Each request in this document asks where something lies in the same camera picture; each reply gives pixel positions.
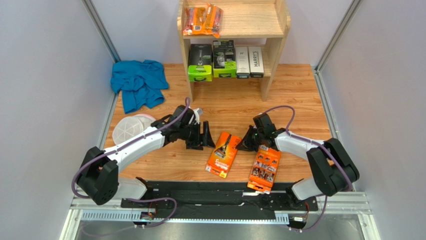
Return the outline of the orange Gillette Fusion5 razor box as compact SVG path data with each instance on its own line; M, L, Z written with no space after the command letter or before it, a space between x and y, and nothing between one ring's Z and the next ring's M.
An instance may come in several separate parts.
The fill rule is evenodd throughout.
M223 131L206 163L205 170L225 179L237 155L237 145L241 141L242 138L239 136Z

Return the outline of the tall white razor box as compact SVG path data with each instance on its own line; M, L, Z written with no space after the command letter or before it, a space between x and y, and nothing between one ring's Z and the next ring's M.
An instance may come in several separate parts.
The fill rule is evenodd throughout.
M248 48L238 46L235 48L236 78L248 79L250 77L250 63Z

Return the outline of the white Harry's razor box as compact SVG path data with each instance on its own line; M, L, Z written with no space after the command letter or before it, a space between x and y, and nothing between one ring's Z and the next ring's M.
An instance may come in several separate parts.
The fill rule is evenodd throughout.
M252 78L263 78L265 71L264 71L263 54L262 54L261 47L249 46L248 55L249 55L250 76Z

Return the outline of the long orange Bic razor bag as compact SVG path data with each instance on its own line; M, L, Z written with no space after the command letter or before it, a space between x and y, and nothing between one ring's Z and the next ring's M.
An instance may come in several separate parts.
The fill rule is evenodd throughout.
M203 24L205 20L205 7L187 7L185 9L186 22L182 29L184 36L202 35Z

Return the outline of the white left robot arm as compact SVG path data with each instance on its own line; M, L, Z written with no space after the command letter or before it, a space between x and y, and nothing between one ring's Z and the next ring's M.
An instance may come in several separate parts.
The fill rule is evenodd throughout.
M180 105L173 114L154 121L142 133L106 149L90 148L72 186L84 191L84 198L104 205L114 198L140 200L147 191L141 179L120 178L119 174L142 156L177 140L187 149L215 148L208 121L200 122L202 109Z

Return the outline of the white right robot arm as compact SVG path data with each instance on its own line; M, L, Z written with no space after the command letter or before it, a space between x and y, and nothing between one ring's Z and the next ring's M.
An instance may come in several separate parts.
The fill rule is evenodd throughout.
M331 197L341 191L351 191L360 173L342 143L336 138L314 140L297 135L287 128L276 128L270 116L262 113L253 118L238 150L258 152L275 150L290 153L309 163L312 176L294 182L286 189L294 203L311 197Z

